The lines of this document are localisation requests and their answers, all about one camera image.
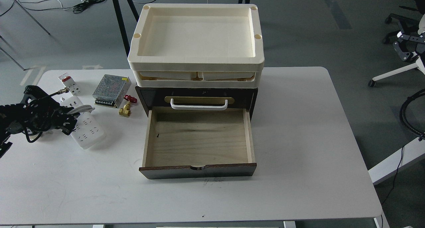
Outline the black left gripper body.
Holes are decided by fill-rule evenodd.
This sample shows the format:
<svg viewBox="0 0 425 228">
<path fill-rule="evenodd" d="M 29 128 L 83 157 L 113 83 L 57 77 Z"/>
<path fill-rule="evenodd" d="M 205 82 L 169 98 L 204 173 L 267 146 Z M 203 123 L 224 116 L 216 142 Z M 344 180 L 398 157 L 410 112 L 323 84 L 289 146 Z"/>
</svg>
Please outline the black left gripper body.
<svg viewBox="0 0 425 228">
<path fill-rule="evenodd" d="M 53 99 L 36 99 L 28 104 L 1 105 L 1 135 L 63 130 L 62 107 Z"/>
</svg>

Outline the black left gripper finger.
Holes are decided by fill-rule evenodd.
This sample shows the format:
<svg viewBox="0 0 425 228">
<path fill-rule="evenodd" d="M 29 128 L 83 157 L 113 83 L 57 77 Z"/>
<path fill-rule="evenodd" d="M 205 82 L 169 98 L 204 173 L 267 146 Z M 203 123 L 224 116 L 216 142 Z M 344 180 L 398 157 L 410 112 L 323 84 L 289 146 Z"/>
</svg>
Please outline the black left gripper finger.
<svg viewBox="0 0 425 228">
<path fill-rule="evenodd" d="M 51 98 L 44 90 L 35 85 L 27 85 L 23 92 L 23 104 L 55 104 L 55 100 Z"/>
<path fill-rule="evenodd" d="M 79 114 L 65 114 L 59 117 L 59 129 L 65 134 L 70 135 L 76 127 Z"/>
</svg>

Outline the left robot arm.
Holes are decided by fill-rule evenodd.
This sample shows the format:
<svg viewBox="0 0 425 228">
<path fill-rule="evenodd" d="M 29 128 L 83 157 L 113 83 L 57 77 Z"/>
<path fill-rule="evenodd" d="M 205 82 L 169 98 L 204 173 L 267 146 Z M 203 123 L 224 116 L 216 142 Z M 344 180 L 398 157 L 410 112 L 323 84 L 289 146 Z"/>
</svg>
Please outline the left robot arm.
<svg viewBox="0 0 425 228">
<path fill-rule="evenodd" d="M 75 130 L 80 113 L 73 113 L 73 107 L 61 106 L 52 98 L 69 91 L 65 87 L 47 94 L 38 86 L 28 85 L 19 104 L 1 105 L 1 156 L 12 146 L 12 142 L 8 142 L 12 134 L 24 133 L 29 143 L 38 140 L 42 133 L 54 129 L 70 135 Z"/>
</svg>

